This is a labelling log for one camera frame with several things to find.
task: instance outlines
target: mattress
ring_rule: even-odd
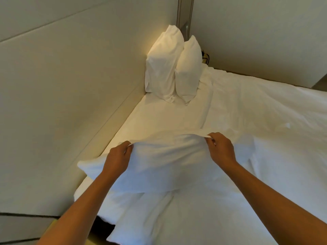
[[[244,167],[327,222],[327,93],[205,66],[201,82],[188,106],[146,94],[104,153],[119,142],[163,130],[252,134],[256,150]],[[75,199],[91,183],[87,177]],[[109,240],[121,244],[149,239],[153,244],[276,244],[225,174],[162,195],[109,191],[98,215],[116,224]]]

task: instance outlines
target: headboard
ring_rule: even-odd
[[[178,0],[29,1],[0,0],[0,212],[57,216],[84,178],[77,161],[100,155],[144,96],[146,54]]]

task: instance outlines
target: white bedsheet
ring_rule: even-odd
[[[203,128],[254,135],[256,152],[245,168],[327,222],[327,93],[212,68],[206,73],[213,79],[214,94]],[[196,120],[194,113],[190,117]],[[136,121],[126,121],[111,146],[144,138],[145,120],[137,116],[134,112]],[[118,205],[121,216],[112,222],[117,226],[109,240],[122,245],[276,244],[225,174],[214,182],[172,191],[168,197],[149,194],[142,195],[142,201],[153,206],[148,211],[140,210],[145,204],[130,201],[131,196],[125,199],[128,204]],[[115,215],[111,212],[112,208],[103,210],[109,217]]]

